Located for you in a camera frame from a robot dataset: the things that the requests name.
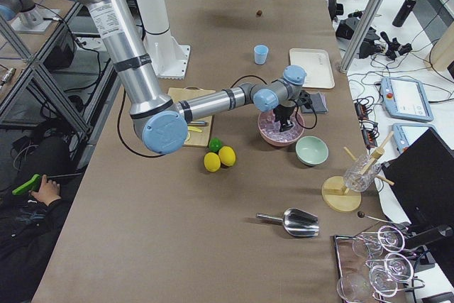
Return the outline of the person hand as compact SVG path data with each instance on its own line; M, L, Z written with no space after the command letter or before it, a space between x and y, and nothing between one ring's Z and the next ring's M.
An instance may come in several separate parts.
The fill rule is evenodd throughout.
M38 202L50 206L54 201L61 198L60 184L54 180L49 180L46 175L43 175L38 191L32 191L31 196Z

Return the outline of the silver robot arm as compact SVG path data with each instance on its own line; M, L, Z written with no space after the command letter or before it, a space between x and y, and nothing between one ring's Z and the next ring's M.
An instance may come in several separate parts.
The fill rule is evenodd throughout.
M305 70L290 65L270 84L245 83L213 94L173 102L164 93L156 71L164 62L181 65L187 54L169 33L164 0L137 0L139 11L152 11L145 28L156 28L161 43L154 53L136 28L126 0L75 0L89 10L114 69L131 101L130 116L136 135L145 146L160 155L173 153L184 145L188 124L223 111L253 103L266 112L289 106L299 98L306 78Z

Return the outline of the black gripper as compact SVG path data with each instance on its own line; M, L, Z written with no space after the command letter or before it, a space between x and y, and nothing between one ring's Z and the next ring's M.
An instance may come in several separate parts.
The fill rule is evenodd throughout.
M294 113L295 105L291 104L279 104L273 109L275 115L275 122L279 121L279 131L285 132L294 127L294 123L290 119L291 115Z

